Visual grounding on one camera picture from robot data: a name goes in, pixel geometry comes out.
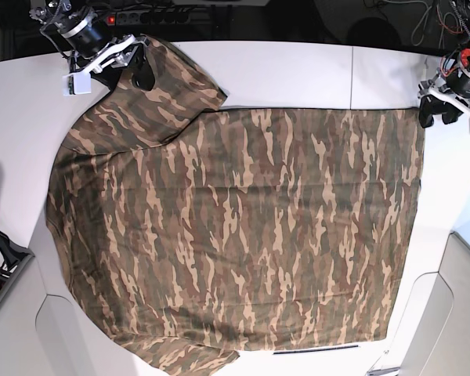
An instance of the camouflage shirt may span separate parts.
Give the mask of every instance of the camouflage shirt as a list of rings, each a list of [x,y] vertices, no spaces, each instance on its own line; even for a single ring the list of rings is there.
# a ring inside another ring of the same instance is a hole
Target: camouflage shirt
[[[219,111],[170,45],[150,92],[123,73],[57,154],[47,222],[109,338],[169,374],[237,350],[386,336],[416,215],[416,110]]]

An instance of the white tabletop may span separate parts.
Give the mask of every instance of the white tabletop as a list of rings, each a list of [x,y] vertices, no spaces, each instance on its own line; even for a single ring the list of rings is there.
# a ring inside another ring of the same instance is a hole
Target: white tabletop
[[[184,42],[177,45],[230,94],[226,107],[412,107],[418,104],[418,82],[433,75],[432,68],[427,66],[434,67],[438,61],[406,52],[305,43]],[[91,95],[62,97],[60,78],[65,70],[64,61],[57,55],[0,63],[0,230],[18,244],[30,245],[37,256],[47,293],[73,302],[64,286],[52,237],[41,213],[52,162],[63,137],[106,89],[94,82]],[[385,364],[399,365],[431,291],[432,278],[418,278],[438,270],[448,234],[466,210],[469,194],[468,122],[461,119],[457,124],[444,126],[437,121],[426,131],[418,214],[387,339],[363,344],[359,349],[342,350],[343,355],[336,356],[314,353],[265,360],[269,355],[244,353],[219,375],[256,374],[258,367],[274,374],[292,370],[308,374],[312,371],[310,362],[320,361],[324,367],[327,364],[333,367],[334,374],[360,376],[390,348],[394,350],[385,358]],[[412,308],[404,313],[408,302]],[[81,340],[91,352],[96,373],[120,372],[121,368],[112,367],[112,362],[116,364],[119,356],[123,361],[130,355],[122,351],[108,359],[105,346],[113,344],[101,345],[106,341],[101,340],[99,331],[75,305],[74,312],[83,328]],[[25,331],[20,338],[10,333],[11,346],[26,345],[27,336],[36,335],[34,326],[29,330],[31,333]],[[151,372],[140,360],[132,358],[139,365],[136,368],[139,371],[132,376]]]

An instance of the shirt sleeve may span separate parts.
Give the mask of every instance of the shirt sleeve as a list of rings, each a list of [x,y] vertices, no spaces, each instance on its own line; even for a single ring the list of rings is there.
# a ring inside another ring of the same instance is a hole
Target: shirt sleeve
[[[123,333],[113,341],[171,376],[211,376],[239,357],[236,351],[214,349],[183,338]]]
[[[150,38],[146,57],[156,79],[145,92],[125,70],[116,89],[82,115],[63,146],[80,154],[108,154],[162,146],[205,110],[218,110],[225,93],[175,46]]]

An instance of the camouflage fabric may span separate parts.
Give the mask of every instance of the camouflage fabric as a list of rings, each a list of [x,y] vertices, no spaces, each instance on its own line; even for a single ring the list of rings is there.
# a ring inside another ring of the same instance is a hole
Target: camouflage fabric
[[[416,215],[416,110],[228,110],[152,41],[157,85],[117,89],[70,130],[47,220],[71,293],[169,374],[237,350],[384,338]]]

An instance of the white table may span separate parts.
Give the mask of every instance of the white table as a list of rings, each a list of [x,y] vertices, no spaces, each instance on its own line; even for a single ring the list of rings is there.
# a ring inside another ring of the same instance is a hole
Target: white table
[[[418,82],[433,75],[438,63],[405,52],[304,43],[185,42],[178,46],[230,94],[226,107],[412,107],[418,104]],[[64,374],[59,364],[51,366],[61,352],[71,361],[71,374],[159,374],[107,340],[74,303],[45,228],[42,209],[59,145],[74,121],[106,92],[94,82],[91,95],[62,97],[64,71],[57,55],[0,63],[0,230],[18,244],[29,245],[37,256],[4,308],[16,313],[16,329],[5,328],[11,313],[0,314],[0,375]],[[468,122],[461,119],[448,126],[437,122],[426,132],[418,214],[388,337],[334,352],[290,356],[244,352],[219,376],[316,374],[319,370],[321,374],[361,376],[387,349],[390,353],[381,363],[400,365],[432,290],[449,232],[468,210],[469,196]],[[35,298],[26,299],[25,291]],[[73,304],[47,301],[37,331],[36,315],[46,294]],[[38,337],[43,325],[58,327],[65,346],[45,346],[45,339]],[[2,365],[9,363],[8,354],[21,351],[29,356],[21,357],[7,371]]]

